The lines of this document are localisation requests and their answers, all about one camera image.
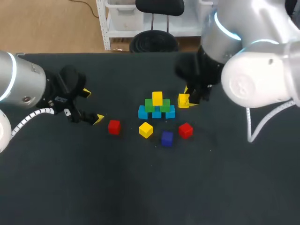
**red cube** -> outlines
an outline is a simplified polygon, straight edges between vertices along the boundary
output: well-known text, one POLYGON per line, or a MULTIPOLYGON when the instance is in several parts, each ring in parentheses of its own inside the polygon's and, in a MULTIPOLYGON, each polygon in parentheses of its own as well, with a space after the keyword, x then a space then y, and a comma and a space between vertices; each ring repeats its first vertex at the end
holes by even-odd
POLYGON ((111 120, 108 124, 108 133, 111 135, 119 135, 121 131, 121 123, 118 120, 111 120))
POLYGON ((193 127, 188 123, 185 123, 179 127, 178 132, 182 138, 187 139, 193 135, 193 131, 194 131, 193 127))

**chair backrest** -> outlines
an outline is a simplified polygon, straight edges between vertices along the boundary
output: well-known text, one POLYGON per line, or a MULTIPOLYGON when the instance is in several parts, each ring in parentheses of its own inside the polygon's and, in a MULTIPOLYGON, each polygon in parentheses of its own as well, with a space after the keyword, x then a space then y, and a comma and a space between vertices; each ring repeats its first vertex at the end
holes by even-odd
POLYGON ((184 12, 183 0, 135 0, 135 5, 144 13, 179 16, 184 12))

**light blue cube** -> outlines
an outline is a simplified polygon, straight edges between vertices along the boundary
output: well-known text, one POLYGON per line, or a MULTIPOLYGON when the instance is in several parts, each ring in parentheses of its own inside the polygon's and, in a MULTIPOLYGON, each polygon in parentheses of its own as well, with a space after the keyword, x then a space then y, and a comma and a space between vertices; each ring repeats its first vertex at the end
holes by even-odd
POLYGON ((159 106, 155 106, 155 111, 152 113, 152 118, 153 119, 161 119, 161 112, 160 112, 159 106))
POLYGON ((170 112, 166 112, 165 113, 165 118, 166 119, 174 119, 176 116, 176 112, 175 112, 175 106, 171 105, 170 106, 170 112))
POLYGON ((142 119, 142 120, 148 119, 148 113, 146 112, 144 105, 140 105, 138 115, 139 115, 139 119, 142 119))

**white storage bin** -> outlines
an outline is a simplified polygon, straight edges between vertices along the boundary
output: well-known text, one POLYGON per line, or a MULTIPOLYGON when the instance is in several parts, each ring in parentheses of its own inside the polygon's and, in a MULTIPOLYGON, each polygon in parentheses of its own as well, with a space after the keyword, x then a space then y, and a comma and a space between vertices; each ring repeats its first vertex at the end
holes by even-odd
POLYGON ((216 0, 197 0, 197 16, 198 21, 203 27, 206 17, 217 7, 216 0))
POLYGON ((122 1, 105 1, 115 29, 120 31, 143 30, 144 13, 139 11, 135 5, 120 5, 120 2, 122 1))

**wooden floor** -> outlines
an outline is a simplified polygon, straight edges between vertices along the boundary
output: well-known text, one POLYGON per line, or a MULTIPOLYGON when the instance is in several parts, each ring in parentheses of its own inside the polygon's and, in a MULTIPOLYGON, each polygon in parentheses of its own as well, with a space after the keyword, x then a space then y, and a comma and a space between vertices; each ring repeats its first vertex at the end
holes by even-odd
MULTIPOLYGON (((97 15, 96 0, 88 2, 97 15)), ((199 38, 180 38, 195 51, 199 38)), ((12 53, 103 53, 99 20, 69 0, 0 0, 0 49, 12 53)))

